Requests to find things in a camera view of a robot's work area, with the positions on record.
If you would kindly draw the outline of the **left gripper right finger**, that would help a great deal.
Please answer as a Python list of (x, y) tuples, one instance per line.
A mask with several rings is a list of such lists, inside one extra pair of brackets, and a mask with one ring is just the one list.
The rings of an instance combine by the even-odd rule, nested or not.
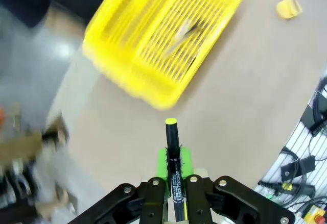
[(232, 177), (211, 180), (204, 169), (193, 168), (191, 151), (180, 149), (182, 220), (214, 223), (212, 213), (233, 223), (294, 223), (295, 215)]

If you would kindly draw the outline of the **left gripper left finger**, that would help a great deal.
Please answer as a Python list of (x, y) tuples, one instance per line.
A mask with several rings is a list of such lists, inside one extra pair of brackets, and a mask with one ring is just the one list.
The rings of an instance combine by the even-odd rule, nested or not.
[(70, 223), (163, 223), (167, 220), (167, 150), (160, 149), (157, 176), (135, 187), (120, 184)]

